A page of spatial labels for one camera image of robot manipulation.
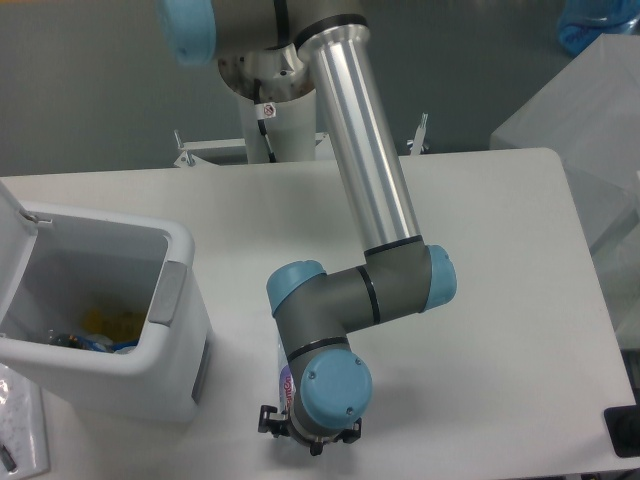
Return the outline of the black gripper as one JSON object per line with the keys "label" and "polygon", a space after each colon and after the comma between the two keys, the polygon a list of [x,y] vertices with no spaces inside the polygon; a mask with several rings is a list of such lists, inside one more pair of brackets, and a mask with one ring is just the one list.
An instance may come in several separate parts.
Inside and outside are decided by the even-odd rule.
{"label": "black gripper", "polygon": [[289,414],[279,411],[272,405],[262,405],[259,412],[258,432],[269,433],[272,436],[289,436],[299,445],[306,448],[312,456],[322,454],[324,447],[329,444],[342,442],[353,444],[361,438],[361,419],[358,418],[349,428],[333,436],[312,436],[297,430],[290,424]]}

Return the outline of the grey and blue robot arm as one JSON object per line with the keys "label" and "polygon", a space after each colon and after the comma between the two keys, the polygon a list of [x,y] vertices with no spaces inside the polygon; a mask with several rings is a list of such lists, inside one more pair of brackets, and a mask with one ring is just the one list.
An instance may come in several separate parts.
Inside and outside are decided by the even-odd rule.
{"label": "grey and blue robot arm", "polygon": [[244,99],[248,154],[283,161],[296,137],[288,104],[314,96],[342,182],[346,235],[356,265],[328,272],[300,260],[267,280],[271,315],[293,391],[265,405],[258,429],[319,455],[351,444],[373,395],[372,375],[350,335],[449,303],[456,272],[420,232],[368,55],[360,1],[160,1],[169,49],[185,66],[216,63]]}

